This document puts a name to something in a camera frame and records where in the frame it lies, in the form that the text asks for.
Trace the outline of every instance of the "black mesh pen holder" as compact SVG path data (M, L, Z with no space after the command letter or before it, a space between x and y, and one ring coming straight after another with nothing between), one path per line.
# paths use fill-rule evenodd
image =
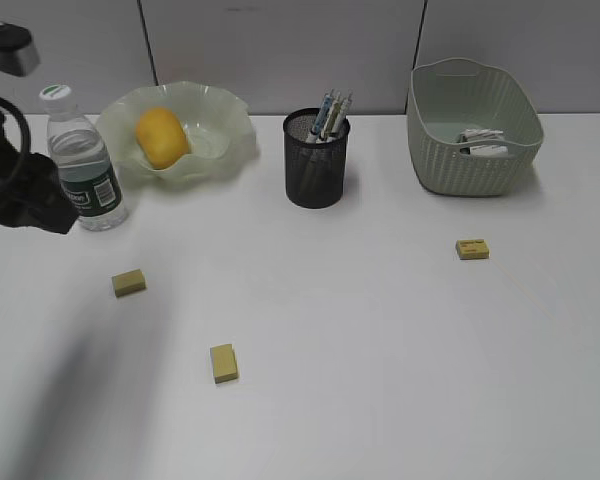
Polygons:
M287 197L305 208L325 208L342 197L347 139L351 126L345 120L330 142L305 140L319 109L305 108L285 118L284 170Z

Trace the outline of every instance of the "plastic water bottle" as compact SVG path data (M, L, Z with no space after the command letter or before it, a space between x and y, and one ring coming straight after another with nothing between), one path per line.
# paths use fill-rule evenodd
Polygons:
M58 166L64 193L87 230L107 230L127 218L109 152L93 124L78 111L71 88L52 85L40 92L49 113L49 156Z

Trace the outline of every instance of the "eraser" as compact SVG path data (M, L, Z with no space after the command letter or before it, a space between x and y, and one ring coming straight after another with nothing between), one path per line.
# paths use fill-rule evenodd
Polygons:
M461 260L479 260L489 258L489 247L482 240L458 240L456 250Z
M111 277L111 280L113 281L113 291L116 294L116 297L129 295L130 293L147 288L144 275L140 269L121 273L120 275Z
M230 343L211 348L213 379L216 383L228 382L238 378L236 354Z

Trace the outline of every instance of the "bottle label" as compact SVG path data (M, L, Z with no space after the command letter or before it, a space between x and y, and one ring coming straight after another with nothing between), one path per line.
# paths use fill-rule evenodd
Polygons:
M120 205L122 192L113 165L102 175L83 182L62 180L62 189L81 217L98 217Z

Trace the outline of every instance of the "bottle cap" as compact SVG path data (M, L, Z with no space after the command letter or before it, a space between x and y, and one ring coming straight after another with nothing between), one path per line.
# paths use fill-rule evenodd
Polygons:
M40 92L40 101L48 113L69 112L77 107L71 87L50 85Z

